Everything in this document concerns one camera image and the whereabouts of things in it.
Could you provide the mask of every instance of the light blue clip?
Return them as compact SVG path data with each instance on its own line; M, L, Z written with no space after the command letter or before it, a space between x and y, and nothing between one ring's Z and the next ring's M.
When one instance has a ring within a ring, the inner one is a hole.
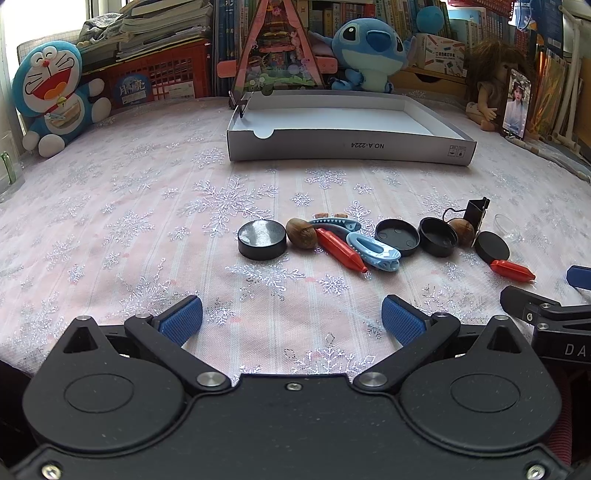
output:
M356 232L357 230L361 230L361 223L357 220L351 220L350 218L341 218L341 217L324 217L324 218L315 218L310 220L312 225L316 225L318 223L331 223L332 225L339 225L341 227L346 228L349 232Z
M376 239L361 233L351 232L347 235L347 243L364 262L375 268L386 272L396 272L400 267L398 262L400 252Z

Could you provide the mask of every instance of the black plastic lid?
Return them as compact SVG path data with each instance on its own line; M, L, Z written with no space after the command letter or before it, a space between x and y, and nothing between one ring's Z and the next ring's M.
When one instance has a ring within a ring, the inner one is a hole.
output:
M426 217L418 226L421 247L434 257L449 257L457 247L457 233L440 218Z
M480 232L474 242L474 250L489 265L495 260L509 259L509 247L493 232Z
M416 252L419 243L417 229L397 218L382 220L375 228L375 239L394 247L403 257Z
M271 260L286 249L285 227L273 220L254 220L238 230L238 251L251 260Z

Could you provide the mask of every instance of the red marker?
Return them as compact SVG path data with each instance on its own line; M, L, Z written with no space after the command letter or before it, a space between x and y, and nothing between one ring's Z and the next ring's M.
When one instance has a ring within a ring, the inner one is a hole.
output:
M494 260L490 267L494 273L510 278L511 280L522 282L535 280L535 275L529 268L509 262L508 260Z
M318 243L328 253L335 257L345 267L351 270L356 270L361 273L368 272L368 268L361 260L359 254L353 250L349 245L343 242L333 232L324 230L323 228L316 229Z

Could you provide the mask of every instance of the doll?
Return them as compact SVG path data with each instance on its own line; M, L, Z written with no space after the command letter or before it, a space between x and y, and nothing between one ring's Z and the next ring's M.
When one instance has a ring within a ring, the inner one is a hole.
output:
M507 98L507 74L511 69L530 78L530 69L523 54L499 40L485 40L470 54L466 75L468 105L466 115L485 131L498 128L496 111Z

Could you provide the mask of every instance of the white cardboard box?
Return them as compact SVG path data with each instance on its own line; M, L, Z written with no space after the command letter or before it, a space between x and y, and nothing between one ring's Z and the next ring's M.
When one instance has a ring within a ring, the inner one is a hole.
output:
M228 125L231 161L401 160L468 165L476 141L404 95L335 90L247 93Z
M466 46L456 40L428 33L417 34L417 67L431 72L461 77Z

